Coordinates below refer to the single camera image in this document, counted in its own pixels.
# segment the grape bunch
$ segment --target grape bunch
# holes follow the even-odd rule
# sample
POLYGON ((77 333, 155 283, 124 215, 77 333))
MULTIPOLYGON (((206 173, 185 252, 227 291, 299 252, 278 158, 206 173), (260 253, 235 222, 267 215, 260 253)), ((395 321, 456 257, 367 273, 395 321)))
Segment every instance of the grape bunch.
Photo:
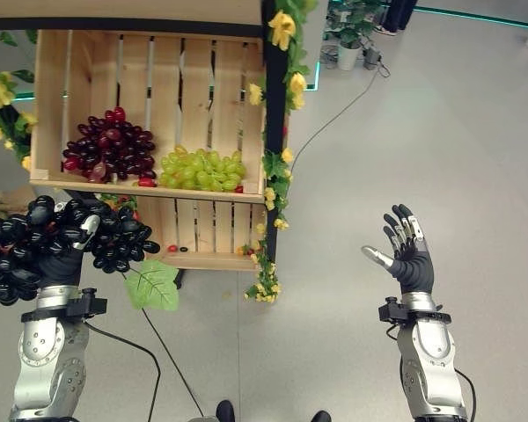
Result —
POLYGON ((92 214, 100 225, 84 251, 94 255, 94 266, 105 273, 129 270, 129 261, 141 261, 144 252, 157 253, 160 246, 147 240, 150 227, 133 219, 133 211, 123 207, 113 211, 104 202, 85 205, 70 200, 55 210, 52 198, 43 195, 28 205, 26 215, 0 218, 0 303, 13 305, 18 299, 31 301, 37 296, 42 271, 40 262, 62 257, 74 243, 87 240, 81 224, 92 214))
POLYGON ((242 193, 246 168, 240 151, 221 158, 217 151, 198 149, 195 153, 178 145, 161 160, 160 185, 172 189, 242 193))
POLYGON ((82 138, 67 142, 62 154, 63 168, 74 171, 91 183, 139 177, 138 185, 155 186, 155 163, 150 154, 155 149, 152 133, 125 120, 125 111, 115 107, 104 118, 90 116, 88 125, 78 125, 82 138))

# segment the green grapes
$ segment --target green grapes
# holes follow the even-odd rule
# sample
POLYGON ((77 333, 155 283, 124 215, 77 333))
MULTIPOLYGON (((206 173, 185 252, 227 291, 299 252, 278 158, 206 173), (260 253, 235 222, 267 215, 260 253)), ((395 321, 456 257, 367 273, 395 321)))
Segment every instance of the green grapes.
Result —
POLYGON ((212 192, 242 192, 242 178, 246 168, 241 151, 221 158, 217 151, 197 149, 195 153, 177 145, 161 161, 161 186, 212 192))

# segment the silver forearm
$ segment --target silver forearm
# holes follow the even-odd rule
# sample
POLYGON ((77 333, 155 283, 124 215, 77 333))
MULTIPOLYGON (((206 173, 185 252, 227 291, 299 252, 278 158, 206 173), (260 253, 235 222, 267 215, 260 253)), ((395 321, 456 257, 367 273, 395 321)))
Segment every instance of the silver forearm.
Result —
MULTIPOLYGON (((37 309, 63 307, 75 298, 75 286, 45 287, 37 309)), ((50 317, 25 322, 10 421, 71 416, 84 387, 87 344, 88 328, 79 321, 50 317)))
MULTIPOLYGON (((426 293, 404 294, 402 302, 411 310, 436 311, 426 293)), ((449 415, 467 419, 453 365, 456 347, 446 325, 428 318, 405 324, 398 345, 403 390, 413 418, 449 415)))

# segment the person's leg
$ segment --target person's leg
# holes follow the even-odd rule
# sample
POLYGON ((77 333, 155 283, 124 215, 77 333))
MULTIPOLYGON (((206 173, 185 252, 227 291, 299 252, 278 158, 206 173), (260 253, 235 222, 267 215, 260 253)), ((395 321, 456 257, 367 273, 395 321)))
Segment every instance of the person's leg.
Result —
POLYGON ((387 11, 387 15, 385 16, 384 23, 382 24, 382 27, 384 27, 385 30, 396 33, 399 29, 399 23, 400 23, 400 17, 403 11, 403 6, 405 5, 405 2, 409 0, 392 0, 391 5, 389 6, 389 10, 387 11))
POLYGON ((403 2, 403 9, 400 14, 400 20, 398 28, 404 30, 407 27, 408 21, 413 14, 413 9, 416 6, 417 0, 405 0, 403 2))

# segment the black metal frame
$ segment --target black metal frame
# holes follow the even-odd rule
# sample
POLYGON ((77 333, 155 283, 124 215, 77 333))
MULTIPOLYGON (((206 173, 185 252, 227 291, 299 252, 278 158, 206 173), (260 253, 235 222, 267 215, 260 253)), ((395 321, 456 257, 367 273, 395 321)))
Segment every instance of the black metal frame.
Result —
MULTIPOLYGON (((237 37, 262 37, 266 63, 266 133, 265 148, 279 154, 283 149, 288 53, 268 41, 268 21, 275 15, 275 0, 261 1, 262 25, 225 24, 168 19, 141 18, 0 18, 0 30, 13 29, 101 29, 119 31, 154 31, 170 33, 203 33, 237 37)), ((92 193, 67 191, 73 198, 90 200, 92 193)), ((277 210, 268 212, 268 256, 275 261, 277 210)))

